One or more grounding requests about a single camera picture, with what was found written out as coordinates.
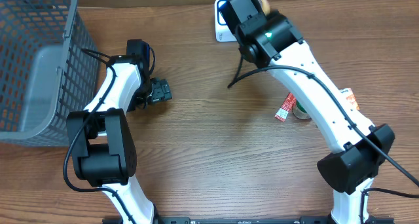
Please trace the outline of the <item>green lid jar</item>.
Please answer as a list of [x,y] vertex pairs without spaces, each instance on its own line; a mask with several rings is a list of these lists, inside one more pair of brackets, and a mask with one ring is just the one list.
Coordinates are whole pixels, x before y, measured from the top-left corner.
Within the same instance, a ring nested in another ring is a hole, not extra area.
[[298,118],[298,119],[301,119],[301,120],[311,119],[310,115],[306,112],[306,110],[300,104],[299,101],[295,102],[295,104],[292,108],[292,112],[293,112],[294,116],[296,116],[296,118]]

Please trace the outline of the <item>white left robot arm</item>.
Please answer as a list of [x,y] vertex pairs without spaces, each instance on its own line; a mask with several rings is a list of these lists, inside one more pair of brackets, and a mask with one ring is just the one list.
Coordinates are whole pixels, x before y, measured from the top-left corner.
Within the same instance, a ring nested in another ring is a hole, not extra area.
[[85,53],[103,62],[107,75],[94,99],[67,117],[70,146],[64,181],[76,192],[105,193],[121,216],[119,223],[161,223],[137,180],[136,147],[126,120],[126,113],[137,105],[172,97],[166,80],[150,77],[155,54],[150,50],[116,56]]

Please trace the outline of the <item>orange tissue pack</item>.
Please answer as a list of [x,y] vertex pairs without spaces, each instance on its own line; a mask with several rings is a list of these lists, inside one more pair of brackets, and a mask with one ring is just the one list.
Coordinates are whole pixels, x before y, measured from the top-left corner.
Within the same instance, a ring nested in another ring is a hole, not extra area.
[[357,110],[359,110],[359,105],[356,101],[355,95],[351,88],[344,88],[340,90],[340,93],[344,96],[344,98]]

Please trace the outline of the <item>red stick sachet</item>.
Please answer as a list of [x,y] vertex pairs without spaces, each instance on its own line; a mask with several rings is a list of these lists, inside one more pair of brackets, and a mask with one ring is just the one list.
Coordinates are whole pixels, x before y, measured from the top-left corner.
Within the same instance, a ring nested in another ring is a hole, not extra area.
[[282,106],[278,109],[274,117],[278,119],[279,121],[285,122],[295,102],[296,102],[296,98],[294,97],[294,95],[292,93],[288,93],[286,99],[282,103]]

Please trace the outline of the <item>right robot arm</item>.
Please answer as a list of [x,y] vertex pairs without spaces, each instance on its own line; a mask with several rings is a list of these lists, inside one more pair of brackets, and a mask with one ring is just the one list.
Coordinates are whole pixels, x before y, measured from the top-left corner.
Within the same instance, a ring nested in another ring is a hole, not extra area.
[[278,11],[240,12],[227,25],[242,58],[267,71],[296,97],[322,133],[330,154],[317,167],[333,189],[330,223],[384,223],[369,215],[367,202],[379,167],[395,139],[347,102],[316,62],[308,43]]

